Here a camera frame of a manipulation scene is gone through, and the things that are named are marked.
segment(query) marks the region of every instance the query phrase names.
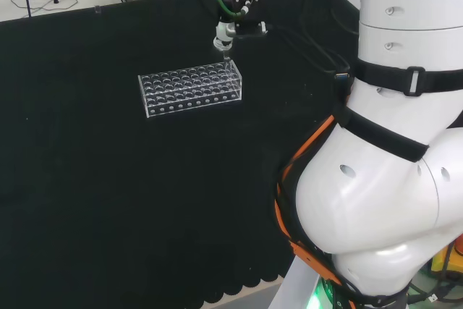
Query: table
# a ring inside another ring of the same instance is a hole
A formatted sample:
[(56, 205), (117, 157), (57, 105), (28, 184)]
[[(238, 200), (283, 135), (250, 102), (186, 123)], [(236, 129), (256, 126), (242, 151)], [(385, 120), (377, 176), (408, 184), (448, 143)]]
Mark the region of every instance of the table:
[[(271, 22), (300, 1), (268, 0)], [(354, 62), (356, 37), (309, 21)], [(271, 195), (331, 81), (269, 33), (234, 43), (241, 103), (146, 119), (137, 75), (219, 62), (214, 35), (197, 0), (0, 23), (2, 308), (199, 308), (285, 275)]]

